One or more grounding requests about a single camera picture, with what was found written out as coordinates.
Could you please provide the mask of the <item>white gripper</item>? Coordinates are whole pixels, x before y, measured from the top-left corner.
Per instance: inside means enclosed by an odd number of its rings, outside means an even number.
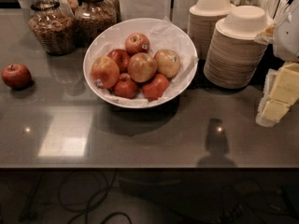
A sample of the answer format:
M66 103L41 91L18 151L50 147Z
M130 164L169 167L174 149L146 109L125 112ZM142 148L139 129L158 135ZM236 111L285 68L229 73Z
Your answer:
M256 123L273 127L299 99L299 0L293 0L276 26L267 26L254 41L263 45L273 43L274 55L287 61L278 70L268 71L258 105Z

